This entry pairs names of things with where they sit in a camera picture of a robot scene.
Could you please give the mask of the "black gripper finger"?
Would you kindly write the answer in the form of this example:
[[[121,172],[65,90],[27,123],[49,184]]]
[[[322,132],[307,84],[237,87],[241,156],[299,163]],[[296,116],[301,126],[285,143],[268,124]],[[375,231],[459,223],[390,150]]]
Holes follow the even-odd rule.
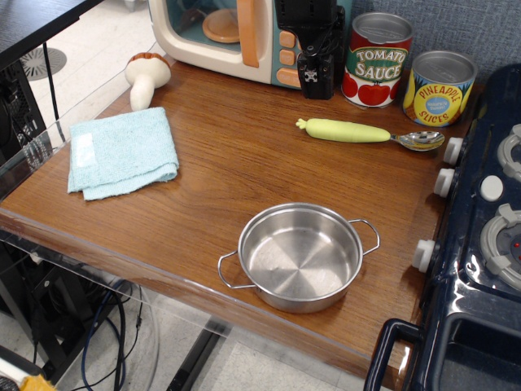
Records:
[[[320,57],[320,99],[330,99],[333,96],[334,65],[334,56],[331,53],[323,54]]]
[[[319,71],[314,57],[301,53],[297,58],[297,72],[301,91],[306,99],[320,99]]]

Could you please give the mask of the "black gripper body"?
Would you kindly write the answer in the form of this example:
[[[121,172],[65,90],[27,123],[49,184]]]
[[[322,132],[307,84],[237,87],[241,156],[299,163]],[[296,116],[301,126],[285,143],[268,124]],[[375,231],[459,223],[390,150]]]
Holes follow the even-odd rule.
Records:
[[[305,55],[332,55],[344,48],[345,8],[337,1],[278,0],[278,28],[296,35]]]

